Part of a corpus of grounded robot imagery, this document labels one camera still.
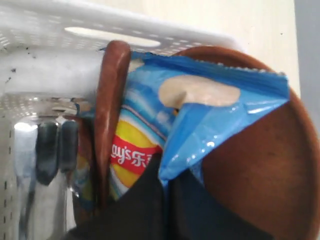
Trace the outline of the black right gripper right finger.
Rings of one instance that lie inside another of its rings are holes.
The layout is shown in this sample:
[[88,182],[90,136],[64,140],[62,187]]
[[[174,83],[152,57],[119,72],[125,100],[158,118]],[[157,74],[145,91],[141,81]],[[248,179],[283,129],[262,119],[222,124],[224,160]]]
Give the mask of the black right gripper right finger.
[[274,237],[219,204],[190,170],[170,182],[171,240],[272,240]]

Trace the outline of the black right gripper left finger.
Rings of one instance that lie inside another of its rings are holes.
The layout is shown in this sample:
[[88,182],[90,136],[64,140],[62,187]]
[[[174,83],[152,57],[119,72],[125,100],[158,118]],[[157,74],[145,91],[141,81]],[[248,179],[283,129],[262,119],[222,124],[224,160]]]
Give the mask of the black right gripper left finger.
[[72,228],[65,240],[164,240],[163,187],[158,179],[161,155],[154,154],[134,185],[98,216]]

